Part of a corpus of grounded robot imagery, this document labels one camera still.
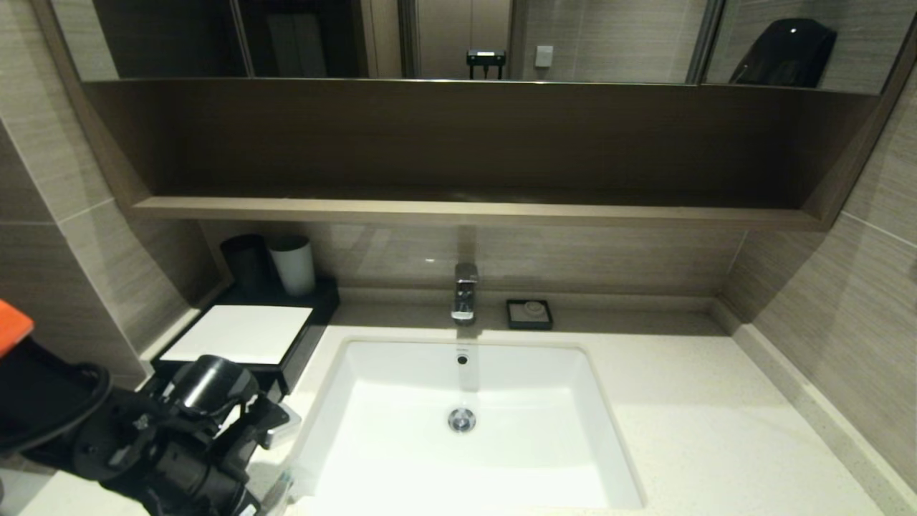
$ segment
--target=chrome faucet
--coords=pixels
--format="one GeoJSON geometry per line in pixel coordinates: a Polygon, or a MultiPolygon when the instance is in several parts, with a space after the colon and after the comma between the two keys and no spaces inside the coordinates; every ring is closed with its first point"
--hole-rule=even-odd
{"type": "Polygon", "coordinates": [[[478,284],[475,264],[456,265],[456,296],[452,303],[452,320],[459,326],[474,324],[474,286],[478,284]]]}

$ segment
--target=orange object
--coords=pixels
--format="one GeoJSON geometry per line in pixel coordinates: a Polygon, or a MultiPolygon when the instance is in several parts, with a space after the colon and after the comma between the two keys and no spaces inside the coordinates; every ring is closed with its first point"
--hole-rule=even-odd
{"type": "Polygon", "coordinates": [[[35,323],[26,314],[0,299],[0,358],[28,337],[35,323]]]}

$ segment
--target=soap dish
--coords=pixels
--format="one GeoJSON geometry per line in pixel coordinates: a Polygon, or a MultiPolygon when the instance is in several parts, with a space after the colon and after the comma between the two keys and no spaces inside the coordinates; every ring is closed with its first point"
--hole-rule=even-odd
{"type": "Polygon", "coordinates": [[[510,330],[551,330],[554,318],[544,299],[509,299],[506,317],[510,330]]]}

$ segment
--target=sink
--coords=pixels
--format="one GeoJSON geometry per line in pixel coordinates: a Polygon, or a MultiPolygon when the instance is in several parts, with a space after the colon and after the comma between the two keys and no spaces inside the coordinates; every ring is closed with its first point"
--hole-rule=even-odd
{"type": "Polygon", "coordinates": [[[321,505],[642,507],[577,348],[350,342],[328,378],[293,459],[321,505]]]}

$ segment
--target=mirror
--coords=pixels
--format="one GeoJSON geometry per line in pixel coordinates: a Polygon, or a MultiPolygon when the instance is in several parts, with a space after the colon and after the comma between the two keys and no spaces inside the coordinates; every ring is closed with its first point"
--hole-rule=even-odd
{"type": "Polygon", "coordinates": [[[51,2],[86,82],[473,78],[866,94],[881,91],[917,11],[917,0],[51,2]]]}

